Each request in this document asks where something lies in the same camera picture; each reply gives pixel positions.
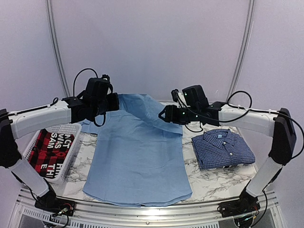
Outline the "light blue long sleeve shirt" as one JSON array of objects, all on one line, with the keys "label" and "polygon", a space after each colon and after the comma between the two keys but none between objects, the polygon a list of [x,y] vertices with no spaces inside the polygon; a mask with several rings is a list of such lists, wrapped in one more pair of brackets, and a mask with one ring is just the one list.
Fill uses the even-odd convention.
[{"label": "light blue long sleeve shirt", "polygon": [[168,206],[192,196],[182,152],[182,127],[158,115],[164,105],[145,94],[120,94],[120,108],[84,120],[97,136],[83,192],[119,206]]}]

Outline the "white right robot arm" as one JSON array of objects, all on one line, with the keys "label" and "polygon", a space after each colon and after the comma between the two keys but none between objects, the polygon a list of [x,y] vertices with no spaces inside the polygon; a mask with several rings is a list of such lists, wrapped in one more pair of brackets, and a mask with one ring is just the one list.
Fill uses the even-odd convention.
[{"label": "white right robot arm", "polygon": [[187,87],[181,93],[172,90],[171,95],[175,104],[165,106],[159,113],[160,119],[180,125],[200,122],[236,127],[257,153],[258,169],[246,186],[245,195],[235,203],[238,212],[247,212],[254,205],[253,197],[258,196],[282,168],[296,158],[295,127],[300,124],[287,108],[257,109],[230,104],[229,101],[210,103],[200,85]]}]

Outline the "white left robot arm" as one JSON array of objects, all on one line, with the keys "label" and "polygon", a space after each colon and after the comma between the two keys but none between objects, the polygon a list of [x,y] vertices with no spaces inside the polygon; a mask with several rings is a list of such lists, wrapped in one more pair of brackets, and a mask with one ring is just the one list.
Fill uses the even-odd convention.
[{"label": "white left robot arm", "polygon": [[49,211],[56,211],[60,201],[54,192],[19,151],[16,140],[44,128],[74,124],[83,120],[96,123],[96,117],[119,109],[118,94],[108,75],[88,80],[77,96],[63,98],[53,104],[28,110],[0,111],[0,165],[14,173],[38,197]]}]

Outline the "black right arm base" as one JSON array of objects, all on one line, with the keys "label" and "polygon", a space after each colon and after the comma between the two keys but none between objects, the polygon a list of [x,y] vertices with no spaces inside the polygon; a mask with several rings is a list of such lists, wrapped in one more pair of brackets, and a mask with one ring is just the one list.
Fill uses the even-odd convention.
[{"label": "black right arm base", "polygon": [[243,189],[239,199],[221,202],[217,211],[223,218],[260,210],[258,197],[253,197]]}]

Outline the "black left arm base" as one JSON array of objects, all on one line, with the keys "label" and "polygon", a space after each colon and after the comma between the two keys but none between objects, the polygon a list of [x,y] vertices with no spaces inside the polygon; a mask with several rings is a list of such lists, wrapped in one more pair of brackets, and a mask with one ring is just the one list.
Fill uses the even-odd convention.
[{"label": "black left arm base", "polygon": [[52,187],[42,197],[37,196],[34,204],[35,208],[53,212],[56,215],[66,214],[73,216],[76,203],[72,200],[58,198]]}]

